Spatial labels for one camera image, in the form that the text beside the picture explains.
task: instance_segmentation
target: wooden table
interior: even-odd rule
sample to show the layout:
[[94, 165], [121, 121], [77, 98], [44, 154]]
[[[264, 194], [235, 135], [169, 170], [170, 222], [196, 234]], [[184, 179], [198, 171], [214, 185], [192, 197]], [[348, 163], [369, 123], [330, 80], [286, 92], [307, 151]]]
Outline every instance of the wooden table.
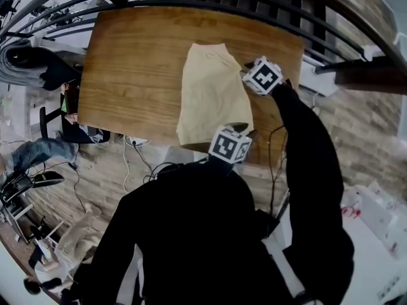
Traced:
[[[192, 43], [225, 43], [240, 65], [266, 55], [298, 87], [303, 42], [270, 25], [226, 13], [145, 7], [100, 13], [88, 47], [78, 121], [178, 146], [183, 67]], [[273, 98], [247, 91], [258, 136], [248, 162], [268, 166], [268, 136], [280, 126]], [[276, 164], [284, 130], [272, 139]]]

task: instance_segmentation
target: white cable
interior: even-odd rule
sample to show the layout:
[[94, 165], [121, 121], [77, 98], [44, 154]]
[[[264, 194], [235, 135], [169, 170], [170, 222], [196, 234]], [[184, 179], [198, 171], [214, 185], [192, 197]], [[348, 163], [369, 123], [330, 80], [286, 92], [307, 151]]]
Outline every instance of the white cable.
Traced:
[[128, 178], [128, 176], [130, 175], [130, 167], [129, 167], [129, 165], [128, 165], [128, 163], [127, 163], [127, 160], [126, 160], [126, 136], [124, 135], [123, 136], [123, 159], [124, 159], [124, 161], [125, 161], [125, 164], [126, 164], [126, 166], [127, 166], [127, 175], [126, 175], [126, 178], [125, 178], [125, 180], [123, 181], [123, 190], [125, 190], [125, 192], [126, 193], [128, 193], [128, 191], [126, 190], [126, 181], [127, 181], [127, 178]]

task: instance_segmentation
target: rolled gray fabric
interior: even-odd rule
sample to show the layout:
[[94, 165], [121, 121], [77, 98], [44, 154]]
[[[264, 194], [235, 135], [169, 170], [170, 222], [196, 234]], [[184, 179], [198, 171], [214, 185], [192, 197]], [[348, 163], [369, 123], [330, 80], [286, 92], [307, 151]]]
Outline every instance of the rolled gray fabric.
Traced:
[[41, 65], [34, 68], [19, 67], [13, 63], [8, 52], [23, 48], [30, 48], [28, 39], [21, 39], [6, 45], [0, 50], [0, 81], [19, 86], [42, 87], [45, 84], [40, 75], [47, 70], [47, 66]]

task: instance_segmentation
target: shoe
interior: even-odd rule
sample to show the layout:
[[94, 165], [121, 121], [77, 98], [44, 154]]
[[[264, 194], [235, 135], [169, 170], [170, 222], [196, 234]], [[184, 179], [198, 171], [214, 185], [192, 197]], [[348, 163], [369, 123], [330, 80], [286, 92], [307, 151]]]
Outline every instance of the shoe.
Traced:
[[99, 207], [97, 207], [89, 202], [85, 203], [85, 209], [86, 209], [86, 213], [92, 212], [93, 215], [96, 217], [100, 216], [102, 214], [102, 210]]

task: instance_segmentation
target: blue jeans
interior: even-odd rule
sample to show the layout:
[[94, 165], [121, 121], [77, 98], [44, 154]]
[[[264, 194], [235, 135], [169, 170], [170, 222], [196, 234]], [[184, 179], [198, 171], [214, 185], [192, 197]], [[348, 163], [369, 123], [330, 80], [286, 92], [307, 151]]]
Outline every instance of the blue jeans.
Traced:
[[59, 139], [37, 139], [28, 141], [11, 153], [13, 168], [11, 170], [24, 172], [30, 167], [34, 167], [48, 159], [56, 156], [65, 158], [67, 161], [74, 161], [76, 149], [74, 144], [70, 144]]

